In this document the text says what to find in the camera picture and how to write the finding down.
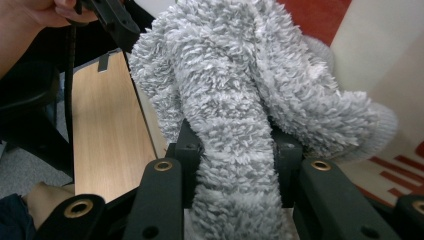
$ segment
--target gray floor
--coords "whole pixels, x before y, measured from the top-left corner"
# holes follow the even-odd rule
[[[57,105],[57,127],[67,137],[63,101]],[[3,152],[0,158],[0,198],[12,193],[25,195],[34,184],[41,181],[61,186],[72,179],[22,149]]]

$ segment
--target fluffy gray plush toy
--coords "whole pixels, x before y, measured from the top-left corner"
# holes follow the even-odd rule
[[[140,36],[130,68],[168,142],[186,118],[204,144],[187,234],[194,239],[292,237],[268,116],[307,156],[341,162],[372,156],[396,130],[392,111],[338,90],[274,0],[179,1]]]

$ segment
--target brass screw insert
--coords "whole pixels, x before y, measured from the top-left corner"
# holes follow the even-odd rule
[[[80,199],[70,204],[64,212],[67,218],[79,218],[87,214],[93,208],[93,202],[90,199]]]
[[[159,172],[165,172],[172,168],[170,161],[161,161],[155,164],[155,170]]]
[[[412,203],[412,206],[415,208],[415,210],[424,215],[424,201],[417,200]]]
[[[320,170],[320,171],[329,171],[329,170],[331,170],[330,164],[328,164],[328,163],[326,163],[324,161],[316,160],[316,161],[313,161],[311,163],[311,165],[312,165],[312,167],[314,167],[315,169]]]

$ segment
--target person's finger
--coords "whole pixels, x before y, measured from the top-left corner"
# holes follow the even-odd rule
[[[77,0],[54,0],[54,3],[59,8],[73,9]]]
[[[49,186],[41,182],[26,195],[28,212],[31,215],[35,229],[49,217],[50,213],[63,201],[75,194],[59,187]]]
[[[57,14],[75,22],[92,22],[97,20],[96,15],[92,11],[83,11],[81,15],[78,15],[74,9],[56,7],[55,10]]]

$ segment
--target hand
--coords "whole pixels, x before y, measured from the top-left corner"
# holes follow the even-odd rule
[[[11,0],[41,27],[63,27],[69,25],[66,20],[76,22],[91,22],[97,19],[92,11],[83,9],[82,15],[78,15],[74,6],[76,0]]]
[[[37,183],[22,200],[27,204],[35,229],[43,224],[53,210],[63,201],[75,196],[75,186],[54,187],[44,182]]]

